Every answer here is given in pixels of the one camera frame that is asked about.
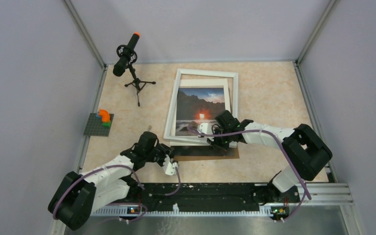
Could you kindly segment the brown frame backing board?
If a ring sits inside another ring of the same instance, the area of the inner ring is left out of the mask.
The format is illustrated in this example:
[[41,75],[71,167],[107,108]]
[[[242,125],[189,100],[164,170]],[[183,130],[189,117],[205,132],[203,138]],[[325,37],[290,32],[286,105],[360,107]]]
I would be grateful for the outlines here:
[[177,161],[210,161],[239,159],[237,148],[227,151],[214,149],[211,146],[173,146],[173,153]]

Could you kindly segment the volcano photo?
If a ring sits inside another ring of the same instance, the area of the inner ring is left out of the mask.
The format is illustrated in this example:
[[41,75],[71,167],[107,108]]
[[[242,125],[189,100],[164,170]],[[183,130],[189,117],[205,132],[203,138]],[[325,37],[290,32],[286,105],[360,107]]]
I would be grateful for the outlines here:
[[230,99],[224,87],[179,88],[176,101],[175,135],[192,136],[188,130],[191,122],[195,126],[208,123],[217,124],[215,118],[225,110],[230,110]]

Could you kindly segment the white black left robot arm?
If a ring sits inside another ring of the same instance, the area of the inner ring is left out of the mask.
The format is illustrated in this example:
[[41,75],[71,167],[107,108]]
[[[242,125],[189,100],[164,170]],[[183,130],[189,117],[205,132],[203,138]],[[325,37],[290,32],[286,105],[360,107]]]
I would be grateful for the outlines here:
[[132,147],[106,164],[81,174],[67,173],[47,209],[54,220],[77,230],[96,210],[121,199],[134,201],[137,189],[144,189],[136,172],[146,163],[157,163],[166,175],[179,176],[172,149],[159,143],[156,134],[145,131]]

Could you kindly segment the white picture frame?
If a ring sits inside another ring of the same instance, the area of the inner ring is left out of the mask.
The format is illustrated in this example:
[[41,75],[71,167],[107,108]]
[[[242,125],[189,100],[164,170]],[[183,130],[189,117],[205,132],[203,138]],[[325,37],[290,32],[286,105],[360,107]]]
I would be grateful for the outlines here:
[[175,135],[175,116],[178,90],[179,88],[192,87],[224,87],[226,96],[228,96],[230,99],[231,109],[229,111],[234,117],[237,117],[238,74],[236,72],[178,69],[164,131],[164,139],[166,141],[169,141],[171,145],[208,145],[207,139],[205,137],[200,138],[195,134],[193,134],[192,136]]

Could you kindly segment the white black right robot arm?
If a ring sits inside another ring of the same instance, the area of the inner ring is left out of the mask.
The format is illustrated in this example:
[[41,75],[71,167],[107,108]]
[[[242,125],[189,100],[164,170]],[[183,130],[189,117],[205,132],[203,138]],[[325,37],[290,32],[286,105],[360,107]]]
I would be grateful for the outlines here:
[[229,111],[223,111],[215,124],[200,124],[197,130],[207,136],[207,142],[226,150],[230,143],[261,144],[279,149],[288,166],[269,182],[268,197],[280,202],[296,184],[312,181],[333,154],[323,140],[307,124],[296,128],[279,128],[253,120],[239,121]]

